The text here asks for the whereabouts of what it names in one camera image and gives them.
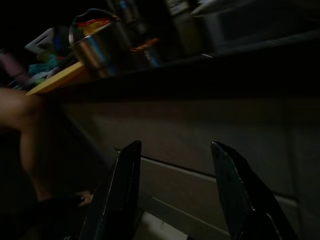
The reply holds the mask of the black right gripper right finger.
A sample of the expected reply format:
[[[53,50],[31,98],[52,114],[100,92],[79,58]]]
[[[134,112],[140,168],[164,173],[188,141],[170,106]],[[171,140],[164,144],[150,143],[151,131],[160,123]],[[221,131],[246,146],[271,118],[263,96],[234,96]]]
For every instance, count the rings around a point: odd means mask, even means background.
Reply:
[[[296,240],[273,192],[235,149],[211,143],[219,201],[233,240]]]

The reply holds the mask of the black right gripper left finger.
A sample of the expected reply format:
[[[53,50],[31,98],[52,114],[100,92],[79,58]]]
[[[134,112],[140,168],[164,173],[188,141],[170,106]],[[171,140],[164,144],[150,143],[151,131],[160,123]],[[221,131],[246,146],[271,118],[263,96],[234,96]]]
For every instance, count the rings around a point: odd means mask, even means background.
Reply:
[[[142,142],[122,149],[96,188],[82,226],[83,240],[131,240],[138,209]]]

